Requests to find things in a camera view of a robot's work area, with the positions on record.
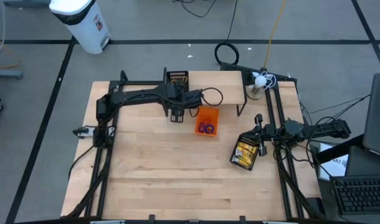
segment gray floor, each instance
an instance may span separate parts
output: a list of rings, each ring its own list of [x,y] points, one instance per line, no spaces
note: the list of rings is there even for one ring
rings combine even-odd
[[[380,0],[358,2],[373,34],[380,39]],[[210,3],[196,1],[188,7],[202,14]],[[188,14],[180,3],[171,0],[101,0],[99,5],[115,40],[224,39],[234,0],[217,1],[203,19]],[[279,0],[239,1],[231,38],[268,39],[280,5]],[[6,18],[6,39],[70,39],[68,30],[47,8],[7,7]],[[294,0],[287,2],[275,39],[366,40],[367,35],[351,1]],[[262,66],[266,45],[236,46],[240,52],[239,65]],[[67,47],[10,45],[22,60],[25,77],[0,79],[0,97],[5,105],[0,114],[0,223],[6,220]],[[117,79],[121,69],[131,80],[160,80],[163,67],[218,70],[214,47],[214,44],[109,45],[104,53],[89,55],[76,45],[16,221],[59,217],[67,172],[78,143],[71,131],[82,125],[92,82]],[[234,59],[233,53],[225,48],[219,55],[223,61]],[[6,51],[1,53],[0,65],[12,61]],[[315,111],[367,95],[373,74],[380,72],[380,64],[371,45],[273,45],[268,69],[279,74],[288,72],[297,78],[303,104],[308,111]],[[342,116],[352,136],[363,132],[367,107],[368,101],[364,101]],[[311,118],[316,122],[340,110],[314,113]]]

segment wooden tabletop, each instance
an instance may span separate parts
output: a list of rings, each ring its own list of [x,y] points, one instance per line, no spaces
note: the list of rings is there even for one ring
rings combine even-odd
[[[302,122],[294,83],[279,82],[284,115]],[[124,91],[152,88],[125,86]],[[95,82],[83,125],[97,125],[96,100],[108,89],[108,82]],[[265,97],[248,100],[240,117],[234,105],[221,105],[217,137],[194,134],[195,118],[186,112],[184,122],[171,123],[161,105],[124,106],[120,110],[113,149],[104,219],[146,220],[285,220],[283,199],[273,146],[266,142],[268,155],[258,157],[253,171],[229,162],[240,133],[252,129],[261,113],[269,122]],[[79,141],[76,157],[92,145]],[[293,149],[305,159],[305,149]],[[73,169],[62,215],[72,211],[89,188],[95,150]],[[295,162],[298,184],[306,197],[320,197],[315,171],[306,162]],[[292,215],[297,215],[288,188]],[[92,214],[98,202],[95,194]]]

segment keyboard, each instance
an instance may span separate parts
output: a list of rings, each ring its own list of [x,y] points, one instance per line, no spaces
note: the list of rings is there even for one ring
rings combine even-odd
[[[338,210],[342,215],[380,213],[380,175],[330,177]]]

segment white trash can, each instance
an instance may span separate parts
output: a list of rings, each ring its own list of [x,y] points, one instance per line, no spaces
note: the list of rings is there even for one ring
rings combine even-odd
[[[110,33],[96,0],[52,0],[49,8],[86,52],[103,52]]]

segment trash can lid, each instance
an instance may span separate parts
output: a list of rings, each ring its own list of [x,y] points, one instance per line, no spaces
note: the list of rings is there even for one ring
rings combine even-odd
[[[53,13],[71,16],[82,12],[94,0],[52,0],[49,8]]]

